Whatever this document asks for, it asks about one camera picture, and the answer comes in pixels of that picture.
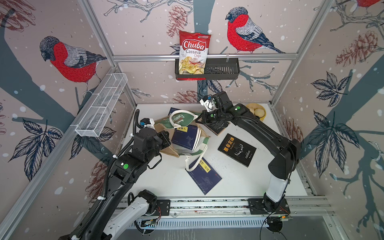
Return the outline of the jute and green canvas bag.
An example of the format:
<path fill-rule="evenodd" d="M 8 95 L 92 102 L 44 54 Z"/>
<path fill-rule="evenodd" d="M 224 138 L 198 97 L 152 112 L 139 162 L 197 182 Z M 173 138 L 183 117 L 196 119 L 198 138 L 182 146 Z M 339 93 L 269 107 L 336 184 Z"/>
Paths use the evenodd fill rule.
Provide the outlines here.
<path fill-rule="evenodd" d="M 197 126 L 201 128 L 198 123 L 196 123 L 196 119 L 198 118 L 198 114 L 194 112 L 190 112 L 187 110 L 178 110 L 173 112 L 171 115 L 164 117 L 162 119 L 156 120 L 154 128 L 159 133 L 161 131 L 166 131 L 169 133 L 169 139 L 171 141 L 174 131 L 180 127 L 187 127 L 189 125 Z M 180 147 L 178 145 L 174 145 L 171 142 L 171 145 L 168 148 L 165 148 L 160 151 L 160 153 L 173 156 L 173 157 L 181 157 L 185 156 L 186 162 L 186 170 L 193 171 L 197 165 L 202 160 L 204 154 L 208 150 L 208 142 L 210 137 L 206 134 L 206 132 L 202 130 L 201 144 L 198 146 L 197 150 L 188 150 L 186 148 Z"/>

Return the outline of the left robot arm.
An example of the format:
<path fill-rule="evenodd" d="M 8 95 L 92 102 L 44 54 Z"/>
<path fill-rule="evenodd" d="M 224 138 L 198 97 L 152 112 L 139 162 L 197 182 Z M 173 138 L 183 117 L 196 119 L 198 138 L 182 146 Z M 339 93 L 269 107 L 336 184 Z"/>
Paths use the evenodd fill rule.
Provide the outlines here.
<path fill-rule="evenodd" d="M 169 133 L 158 133 L 151 119 L 139 121 L 139 114 L 136 110 L 132 138 L 108 164 L 101 194 L 85 218 L 61 240 L 116 240 L 139 217 L 156 211 L 157 196 L 143 190 L 127 208 L 113 215 L 153 158 L 160 157 L 161 150 L 171 144 Z"/>

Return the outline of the blue book with barcode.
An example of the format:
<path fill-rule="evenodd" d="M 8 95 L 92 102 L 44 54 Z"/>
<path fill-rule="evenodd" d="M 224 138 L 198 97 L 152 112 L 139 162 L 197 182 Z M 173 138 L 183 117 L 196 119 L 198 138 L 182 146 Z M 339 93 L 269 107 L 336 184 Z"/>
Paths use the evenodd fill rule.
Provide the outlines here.
<path fill-rule="evenodd" d="M 170 108 L 168 115 L 171 115 L 173 112 L 178 111 L 178 110 L 179 109 L 176 109 L 176 108 Z"/>

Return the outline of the black book with gold title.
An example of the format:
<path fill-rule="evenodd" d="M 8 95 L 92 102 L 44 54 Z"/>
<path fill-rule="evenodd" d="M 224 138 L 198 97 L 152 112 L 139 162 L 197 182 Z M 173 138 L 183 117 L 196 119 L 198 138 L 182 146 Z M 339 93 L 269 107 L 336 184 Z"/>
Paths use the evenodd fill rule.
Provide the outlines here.
<path fill-rule="evenodd" d="M 237 161 L 245 167 L 249 167 L 257 148 L 227 134 L 220 144 L 218 151 Z"/>

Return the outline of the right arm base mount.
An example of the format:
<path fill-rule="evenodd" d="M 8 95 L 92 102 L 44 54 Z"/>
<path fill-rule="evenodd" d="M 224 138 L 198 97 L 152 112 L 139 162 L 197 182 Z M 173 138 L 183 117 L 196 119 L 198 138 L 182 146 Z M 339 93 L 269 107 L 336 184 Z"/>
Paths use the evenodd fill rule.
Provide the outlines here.
<path fill-rule="evenodd" d="M 251 198 L 248 199 L 248 208 L 251 215 L 290 215 L 291 211 L 288 202 L 285 198 L 275 203 L 271 200 L 265 200 L 264 198 Z"/>

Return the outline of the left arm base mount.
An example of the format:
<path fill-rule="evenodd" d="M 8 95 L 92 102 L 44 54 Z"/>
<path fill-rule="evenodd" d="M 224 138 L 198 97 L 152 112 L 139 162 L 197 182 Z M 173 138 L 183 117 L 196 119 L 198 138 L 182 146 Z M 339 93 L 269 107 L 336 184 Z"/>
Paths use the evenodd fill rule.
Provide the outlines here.
<path fill-rule="evenodd" d="M 171 208 L 170 200 L 157 200 L 153 216 L 169 216 Z"/>

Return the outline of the blue book yellow label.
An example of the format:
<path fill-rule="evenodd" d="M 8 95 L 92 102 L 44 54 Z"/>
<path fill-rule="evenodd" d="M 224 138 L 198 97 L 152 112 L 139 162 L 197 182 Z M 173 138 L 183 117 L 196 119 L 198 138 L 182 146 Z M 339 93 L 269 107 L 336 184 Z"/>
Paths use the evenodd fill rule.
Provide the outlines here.
<path fill-rule="evenodd" d="M 189 125 L 187 127 L 180 127 L 175 129 L 171 142 L 174 145 L 192 151 L 197 146 L 200 133 L 201 131 L 197 126 Z"/>
<path fill-rule="evenodd" d="M 205 196 L 223 179 L 205 158 L 193 171 L 186 172 Z"/>

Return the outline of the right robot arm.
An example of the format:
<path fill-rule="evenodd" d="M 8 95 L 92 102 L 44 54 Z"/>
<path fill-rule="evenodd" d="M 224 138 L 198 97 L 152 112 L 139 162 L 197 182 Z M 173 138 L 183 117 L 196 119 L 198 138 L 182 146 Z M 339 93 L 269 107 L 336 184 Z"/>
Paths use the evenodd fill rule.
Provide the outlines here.
<path fill-rule="evenodd" d="M 272 130 L 243 104 L 233 105 L 224 91 L 203 97 L 200 104 L 206 109 L 196 119 L 197 123 L 213 126 L 219 121 L 231 122 L 251 134 L 274 156 L 268 164 L 271 178 L 263 196 L 262 210 L 269 214 L 279 211 L 292 172 L 300 161 L 301 143 L 296 139 L 289 140 Z"/>

